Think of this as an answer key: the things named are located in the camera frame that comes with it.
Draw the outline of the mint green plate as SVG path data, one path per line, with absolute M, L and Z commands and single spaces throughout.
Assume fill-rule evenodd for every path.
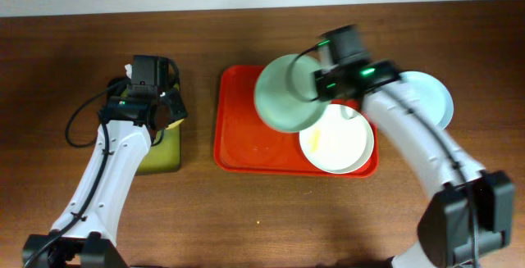
M 278 57 L 258 77 L 254 104 L 259 118 L 273 130 L 296 133 L 319 120 L 328 106 L 316 99 L 313 73 L 318 60 L 295 54 Z

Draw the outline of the white plate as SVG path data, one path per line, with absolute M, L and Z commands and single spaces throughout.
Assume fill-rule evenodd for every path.
M 368 162 L 375 140 L 363 115 L 351 107 L 330 104 L 315 124 L 299 132 L 299 145 L 312 165 L 343 175 Z

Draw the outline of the green yellow sponge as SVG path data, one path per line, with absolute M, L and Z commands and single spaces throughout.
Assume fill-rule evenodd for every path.
M 177 127 L 178 125 L 180 125 L 181 122 L 183 122 L 185 119 L 179 119 L 179 120 L 176 120 L 174 121 L 173 123 L 170 123 L 166 129 L 174 129 L 175 127 Z

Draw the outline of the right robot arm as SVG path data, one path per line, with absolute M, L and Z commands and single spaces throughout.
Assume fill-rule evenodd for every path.
M 398 148 L 422 183 L 429 205 L 417 242 L 384 267 L 479 267 L 511 242 L 516 188 L 503 171 L 489 172 L 432 124 L 392 61 L 372 61 L 355 26 L 322 34 L 315 47 L 317 99 L 355 99 L 361 112 Z

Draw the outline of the light blue plate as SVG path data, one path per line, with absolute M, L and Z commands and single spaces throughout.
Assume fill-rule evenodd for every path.
M 418 95 L 420 105 L 431 122 L 445 129 L 454 114 L 453 98 L 449 90 L 435 77 L 420 71 L 405 71 L 401 77 Z

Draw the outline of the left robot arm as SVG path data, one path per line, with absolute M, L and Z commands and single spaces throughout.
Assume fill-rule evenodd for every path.
M 176 62 L 136 55 L 127 75 L 102 91 L 94 151 L 68 206 L 48 234 L 32 234 L 22 250 L 22 265 L 124 267 L 116 235 L 131 183 L 151 148 L 188 115 L 180 95 Z

